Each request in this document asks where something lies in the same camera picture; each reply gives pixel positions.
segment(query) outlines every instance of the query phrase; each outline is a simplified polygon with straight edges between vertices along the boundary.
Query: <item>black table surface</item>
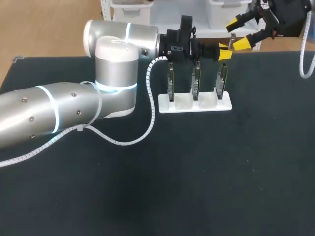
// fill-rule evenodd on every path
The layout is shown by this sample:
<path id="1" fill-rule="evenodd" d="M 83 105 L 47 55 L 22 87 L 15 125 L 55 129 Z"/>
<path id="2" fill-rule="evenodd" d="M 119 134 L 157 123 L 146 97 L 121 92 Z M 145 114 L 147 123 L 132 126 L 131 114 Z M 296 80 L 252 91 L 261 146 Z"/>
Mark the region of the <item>black table surface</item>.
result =
<path id="1" fill-rule="evenodd" d="M 312 55 L 306 55 L 306 63 Z M 298 53 L 237 54 L 228 62 L 232 111 L 158 113 L 167 63 L 152 70 L 156 122 L 142 142 L 121 147 L 74 131 L 40 155 L 0 169 L 0 236 L 313 236 L 315 78 L 299 77 Z M 120 141 L 147 129 L 147 63 L 135 111 L 94 126 Z M 218 64 L 203 60 L 201 90 Z M 175 65 L 176 92 L 191 65 Z M 1 93 L 95 79 L 87 57 L 26 58 Z M 51 136 L 0 150 L 25 154 Z"/>

